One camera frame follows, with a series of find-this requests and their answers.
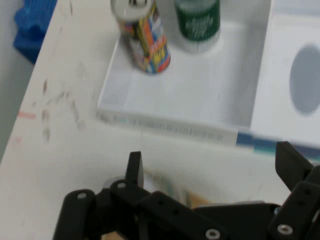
white wall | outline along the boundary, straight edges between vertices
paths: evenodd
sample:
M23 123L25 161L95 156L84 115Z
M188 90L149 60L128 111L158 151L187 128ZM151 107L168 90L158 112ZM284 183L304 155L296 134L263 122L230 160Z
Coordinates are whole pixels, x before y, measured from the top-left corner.
M33 71L12 47L17 33L14 15L22 6L23 0L0 0L0 161Z

can lid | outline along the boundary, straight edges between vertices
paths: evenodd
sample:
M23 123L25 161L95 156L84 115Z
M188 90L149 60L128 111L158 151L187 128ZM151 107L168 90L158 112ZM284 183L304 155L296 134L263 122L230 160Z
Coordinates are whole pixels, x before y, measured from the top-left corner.
M148 15L154 0L111 0L111 9L117 19L135 22Z

colorful can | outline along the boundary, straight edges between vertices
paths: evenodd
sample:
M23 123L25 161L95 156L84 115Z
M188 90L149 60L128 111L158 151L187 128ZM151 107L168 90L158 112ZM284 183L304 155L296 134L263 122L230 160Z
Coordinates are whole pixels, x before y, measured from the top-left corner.
M164 71L171 55L155 0L111 0L111 8L139 68L150 74Z

gray circle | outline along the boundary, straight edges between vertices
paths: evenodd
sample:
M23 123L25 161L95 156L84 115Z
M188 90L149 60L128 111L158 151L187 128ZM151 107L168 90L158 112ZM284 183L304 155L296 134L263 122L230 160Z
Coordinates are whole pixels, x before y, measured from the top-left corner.
M290 95L302 114L309 115L319 107L320 50L317 46L309 44L296 55L290 73Z
M125 182L120 182L120 183L118 183L117 187L119 189L124 189L126 187L126 183Z
M81 192L76 196L78 199L85 199L87 197L87 194L85 192Z
M220 238L220 232L216 229L209 229L205 232L205 237L208 240L218 240Z
M286 225L286 224L280 224L277 227L277 230L282 235L291 235L294 232L293 228L289 225Z

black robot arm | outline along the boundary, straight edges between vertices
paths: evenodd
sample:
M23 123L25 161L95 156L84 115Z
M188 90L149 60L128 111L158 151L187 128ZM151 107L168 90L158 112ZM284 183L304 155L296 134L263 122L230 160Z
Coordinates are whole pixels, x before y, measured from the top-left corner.
M283 206L264 202L189 209L161 192L143 189L140 152L130 154L125 178L95 195L69 193L53 240L320 240L320 167L288 142L279 142L276 172L291 190Z

